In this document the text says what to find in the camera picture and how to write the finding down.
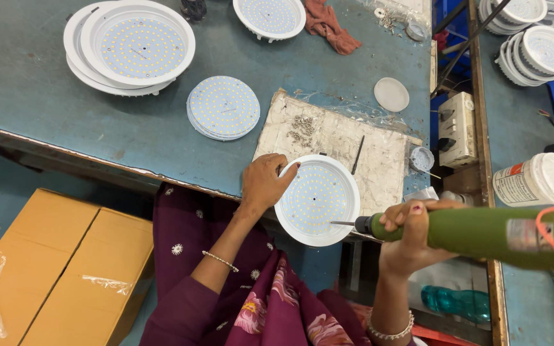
cardboard box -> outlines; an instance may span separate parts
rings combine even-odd
[[[149,221],[36,190],[0,240],[0,345],[118,345],[153,270]]]

fingernail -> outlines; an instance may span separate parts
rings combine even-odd
[[[412,209],[409,211],[410,214],[420,215],[422,214],[422,207],[418,204],[412,206]]]

silver bracelet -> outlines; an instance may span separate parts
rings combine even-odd
[[[203,255],[209,255],[211,257],[213,257],[214,259],[216,260],[219,260],[219,261],[222,261],[223,263],[226,263],[226,265],[230,266],[230,268],[232,268],[232,271],[234,271],[235,273],[238,273],[238,269],[236,269],[236,267],[230,263],[227,263],[226,261],[222,260],[221,258],[219,258],[218,256],[215,256],[211,253],[209,253],[208,251],[204,251],[202,252]]]
[[[410,310],[409,311],[409,324],[407,325],[407,327],[405,328],[404,331],[400,332],[399,334],[395,334],[395,335],[382,334],[382,333],[376,331],[375,328],[373,328],[373,326],[371,325],[371,313],[373,313],[373,309],[371,309],[371,311],[369,311],[369,314],[367,315],[367,327],[369,328],[369,331],[371,332],[371,334],[373,334],[375,337],[377,337],[379,339],[383,339],[383,340],[399,339],[399,338],[404,337],[405,335],[409,334],[409,332],[412,331],[412,327],[414,326],[414,316],[412,315],[412,311]]]

electric screwdriver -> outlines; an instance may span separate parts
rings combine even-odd
[[[428,245],[473,258],[496,259],[517,267],[554,270],[554,247],[536,227],[537,209],[463,208],[440,209],[429,215]],[[383,213],[360,216],[351,225],[359,233],[378,240],[396,241],[403,227],[388,232],[379,222]],[[545,231],[554,238],[554,211],[541,218]]]

blue workbench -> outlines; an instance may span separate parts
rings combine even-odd
[[[546,85],[519,87],[495,60],[508,36],[480,35],[484,102],[492,172],[529,160],[554,143],[554,129],[538,109],[553,112]],[[497,207],[505,207],[497,197]],[[510,346],[554,346],[554,283],[546,271],[503,265]]]
[[[395,114],[403,130],[428,145],[430,43],[414,44],[375,24],[355,0],[329,1],[342,27],[363,43],[350,56],[306,31],[284,41],[259,41],[237,18],[230,1],[208,0],[208,14],[192,24],[196,54],[189,70],[158,96],[120,97],[83,84],[66,64],[63,29],[68,14],[92,0],[0,1],[0,134],[92,161],[222,196],[241,192],[273,93],[280,87],[319,92],[320,105],[352,104],[379,112],[374,84],[400,80],[409,106]],[[178,10],[176,0],[159,0]],[[262,119],[231,142],[202,136],[189,123],[189,91],[214,75],[240,78],[257,94]],[[429,186],[426,174],[406,178],[408,192]]]

